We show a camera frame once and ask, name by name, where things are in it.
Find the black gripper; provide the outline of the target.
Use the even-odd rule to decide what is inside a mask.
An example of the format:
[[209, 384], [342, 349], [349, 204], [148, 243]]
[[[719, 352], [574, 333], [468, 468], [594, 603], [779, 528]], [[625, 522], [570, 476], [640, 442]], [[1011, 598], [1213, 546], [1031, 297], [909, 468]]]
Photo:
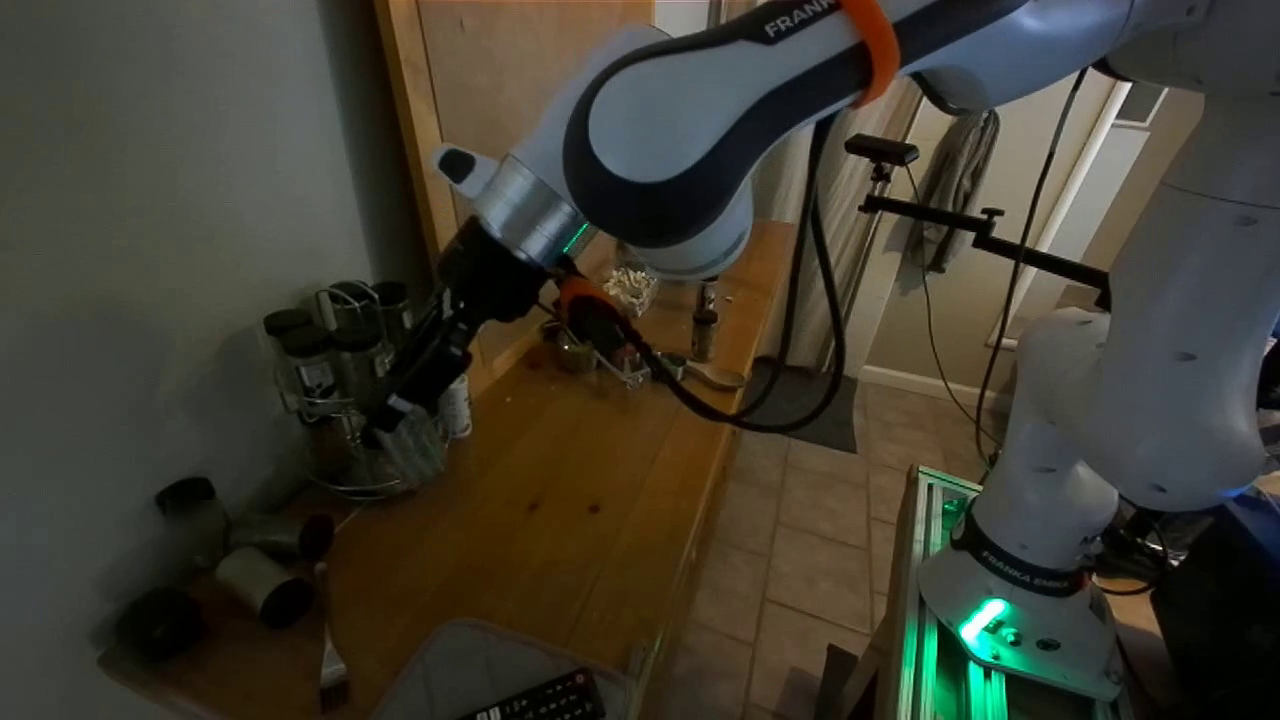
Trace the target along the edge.
[[433, 408], [468, 367], [468, 330], [519, 322], [540, 302], [547, 271], [468, 222], [439, 256], [439, 286], [450, 297], [428, 302], [363, 405], [363, 422], [379, 432], [393, 432], [413, 408]]

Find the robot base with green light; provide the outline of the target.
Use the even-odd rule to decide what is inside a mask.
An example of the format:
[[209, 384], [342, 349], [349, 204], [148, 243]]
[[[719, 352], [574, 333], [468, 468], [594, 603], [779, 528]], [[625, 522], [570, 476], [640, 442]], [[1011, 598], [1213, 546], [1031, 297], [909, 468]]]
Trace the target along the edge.
[[971, 481], [909, 473], [895, 702], [909, 720], [1119, 720], [1126, 665], [1095, 587], [1038, 598], [957, 550]]

